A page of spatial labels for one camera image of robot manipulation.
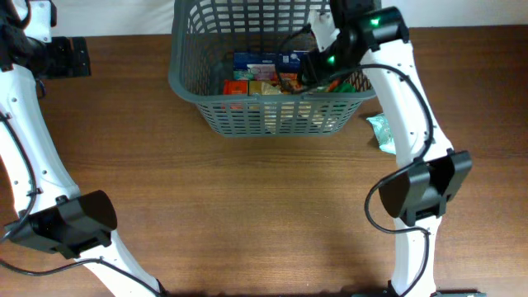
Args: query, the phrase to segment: plastic bag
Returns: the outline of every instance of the plastic bag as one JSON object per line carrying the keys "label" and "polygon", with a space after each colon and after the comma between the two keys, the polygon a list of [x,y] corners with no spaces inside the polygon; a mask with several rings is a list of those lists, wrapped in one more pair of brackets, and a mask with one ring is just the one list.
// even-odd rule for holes
{"label": "plastic bag", "polygon": [[367,118],[374,129],[374,134],[379,143],[379,149],[386,153],[396,154],[396,148],[394,146],[394,137],[390,131],[389,121],[384,114],[379,114]]}

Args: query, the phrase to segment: blue package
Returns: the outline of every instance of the blue package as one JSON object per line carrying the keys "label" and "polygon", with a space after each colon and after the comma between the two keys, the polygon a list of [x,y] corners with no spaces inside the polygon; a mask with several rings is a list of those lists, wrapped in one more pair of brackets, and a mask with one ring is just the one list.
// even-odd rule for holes
{"label": "blue package", "polygon": [[[282,73],[298,73],[300,59],[306,51],[294,50],[279,54],[279,70]],[[237,52],[233,57],[235,80],[276,80],[276,54]]]}
{"label": "blue package", "polygon": [[396,147],[394,146],[394,137],[390,131],[389,121],[385,117],[385,114],[379,114],[367,118],[374,129],[374,134],[379,143],[379,149],[386,153],[396,154]]}

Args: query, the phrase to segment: brown wooden surface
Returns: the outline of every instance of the brown wooden surface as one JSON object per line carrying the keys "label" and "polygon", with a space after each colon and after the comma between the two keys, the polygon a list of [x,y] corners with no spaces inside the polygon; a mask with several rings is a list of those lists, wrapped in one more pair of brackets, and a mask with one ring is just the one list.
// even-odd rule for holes
{"label": "brown wooden surface", "polygon": [[[439,232],[443,289],[528,291],[528,27],[413,30],[433,111],[474,159]],[[382,287],[394,238],[363,214],[395,168],[365,118],[369,101],[328,138],[225,139],[167,84],[169,36],[90,38],[93,75],[47,82],[49,132],[83,192],[111,197],[120,235],[174,292],[315,293]],[[0,222],[15,219],[0,174]],[[391,226],[376,199],[374,215]],[[5,244],[28,269],[67,263]],[[45,278],[0,270],[1,296],[108,296],[86,269]]]}

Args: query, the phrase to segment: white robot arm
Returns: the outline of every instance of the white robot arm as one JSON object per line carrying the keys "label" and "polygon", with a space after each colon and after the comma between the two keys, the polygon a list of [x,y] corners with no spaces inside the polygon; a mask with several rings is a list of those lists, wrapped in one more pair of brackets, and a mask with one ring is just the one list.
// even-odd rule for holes
{"label": "white robot arm", "polygon": [[[14,7],[20,20],[31,16],[31,21],[25,29],[25,35],[30,40],[29,45],[26,46],[31,47],[35,42],[38,46],[51,42],[50,23],[54,18],[53,3],[50,0],[26,3],[30,4],[30,9],[24,5],[23,1],[15,1]],[[317,17],[310,17],[310,20],[317,20]],[[328,38],[319,36],[328,33],[325,33],[324,29],[319,30],[318,28],[313,32],[318,37],[318,41],[328,42]],[[336,44],[337,34],[330,32],[328,35],[333,36],[330,43]],[[445,212],[446,201],[441,203],[439,206],[441,209],[436,215],[427,212],[432,211],[435,214],[437,209],[431,210],[431,207],[436,208],[436,204],[428,205],[430,207],[425,210],[417,206],[421,203],[418,203],[418,200],[425,199],[422,197],[424,192],[432,191],[431,187],[437,186],[438,182],[435,180],[437,177],[435,173],[431,174],[431,181],[429,181],[429,172],[427,170],[419,172],[418,165],[413,165],[417,164],[417,159],[420,159],[423,166],[436,169],[452,161],[455,166],[452,170],[453,179],[461,182],[460,179],[463,179],[464,174],[467,175],[469,171],[470,161],[468,163],[468,160],[464,159],[467,166],[460,170],[462,177],[454,175],[458,172],[457,166],[460,166],[460,162],[453,161],[455,158],[453,156],[458,155],[454,154],[451,143],[432,116],[417,75],[413,48],[406,41],[395,39],[379,43],[379,48],[376,50],[365,49],[361,53],[361,62],[357,62],[364,66],[363,71],[374,86],[384,113],[388,117],[394,134],[398,165],[403,169],[407,168],[406,171],[401,171],[399,176],[395,176],[398,178],[393,179],[401,179],[400,177],[407,174],[408,177],[415,177],[409,184],[410,189],[414,189],[411,186],[415,186],[413,184],[415,180],[419,180],[418,185],[422,187],[417,192],[403,191],[401,196],[392,197],[387,192],[393,190],[391,186],[394,184],[387,182],[380,185],[382,201],[388,212],[395,218],[396,230],[419,227],[427,233],[427,237],[421,232],[396,235],[396,266],[391,280],[393,291],[387,293],[387,296],[423,297],[436,292],[433,279],[433,255],[436,232],[441,222],[441,215]],[[23,49],[24,45],[17,47],[17,50],[23,51]],[[38,194],[36,194],[35,204],[31,208],[29,217],[33,220],[51,217],[60,221],[60,224],[55,224],[53,221],[47,225],[47,227],[51,226],[52,230],[57,230],[57,232],[48,233],[32,228],[29,224],[20,226],[21,221],[15,222],[8,227],[13,232],[8,233],[5,239],[9,238],[14,243],[43,252],[61,252],[67,258],[74,258],[77,264],[72,264],[72,266],[86,266],[115,296],[166,295],[167,292],[159,282],[141,268],[120,240],[116,231],[116,214],[108,197],[101,191],[82,195],[65,170],[40,113],[35,90],[35,76],[30,71],[29,62],[22,63],[12,57],[2,56],[1,58],[0,140],[2,145],[0,145],[0,156],[12,184],[15,210],[21,218],[24,217],[25,211],[28,211],[28,205],[31,204],[28,193],[34,191],[33,186],[38,190]],[[6,63],[6,59],[11,59],[10,63]],[[383,64],[388,68],[369,67],[374,64]],[[408,77],[408,80],[422,95],[428,114],[417,100],[416,90],[412,90],[411,85],[405,82],[403,76]],[[426,145],[430,138],[427,133],[433,131],[434,138],[429,145]],[[413,176],[411,169],[418,170],[417,175]],[[426,181],[419,178],[424,174],[427,176]],[[454,195],[458,190],[457,185],[451,186],[450,182],[442,186],[444,191],[441,196]],[[420,197],[410,201],[408,196],[416,195],[416,193],[419,193]],[[101,217],[93,208],[97,208],[99,212],[100,208],[106,209],[106,216]],[[61,238],[58,235],[60,229],[68,229],[77,235],[73,239]],[[3,260],[0,260],[0,266],[30,276],[43,276],[52,272],[23,271]]]}

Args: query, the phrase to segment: white wall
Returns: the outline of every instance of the white wall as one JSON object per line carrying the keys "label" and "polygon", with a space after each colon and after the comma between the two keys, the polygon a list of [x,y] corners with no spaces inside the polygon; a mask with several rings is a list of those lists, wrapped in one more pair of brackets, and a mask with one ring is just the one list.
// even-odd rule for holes
{"label": "white wall", "polygon": [[[54,35],[167,34],[172,27],[174,0],[54,3],[59,9]],[[383,0],[383,6],[399,7],[411,27],[528,24],[528,0]]]}

